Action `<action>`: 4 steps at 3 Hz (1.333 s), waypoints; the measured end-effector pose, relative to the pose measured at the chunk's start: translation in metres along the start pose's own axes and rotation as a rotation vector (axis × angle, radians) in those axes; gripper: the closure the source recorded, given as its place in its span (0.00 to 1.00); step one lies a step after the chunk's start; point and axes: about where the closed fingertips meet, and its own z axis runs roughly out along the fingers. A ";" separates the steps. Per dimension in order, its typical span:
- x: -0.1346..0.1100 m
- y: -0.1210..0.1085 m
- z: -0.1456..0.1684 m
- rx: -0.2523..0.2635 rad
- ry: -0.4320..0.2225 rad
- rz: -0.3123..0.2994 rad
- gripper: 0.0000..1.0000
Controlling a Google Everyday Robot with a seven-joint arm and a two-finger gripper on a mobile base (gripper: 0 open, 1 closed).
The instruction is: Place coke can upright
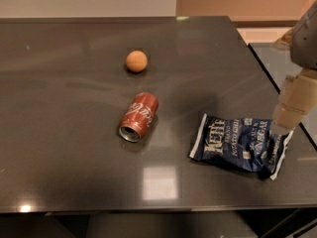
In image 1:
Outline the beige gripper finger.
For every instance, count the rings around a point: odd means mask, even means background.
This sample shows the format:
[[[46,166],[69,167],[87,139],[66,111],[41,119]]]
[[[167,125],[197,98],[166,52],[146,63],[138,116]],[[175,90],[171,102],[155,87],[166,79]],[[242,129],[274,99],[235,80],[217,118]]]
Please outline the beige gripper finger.
[[[272,114],[271,130],[288,134],[317,106],[317,71],[304,68],[296,76],[288,75]]]

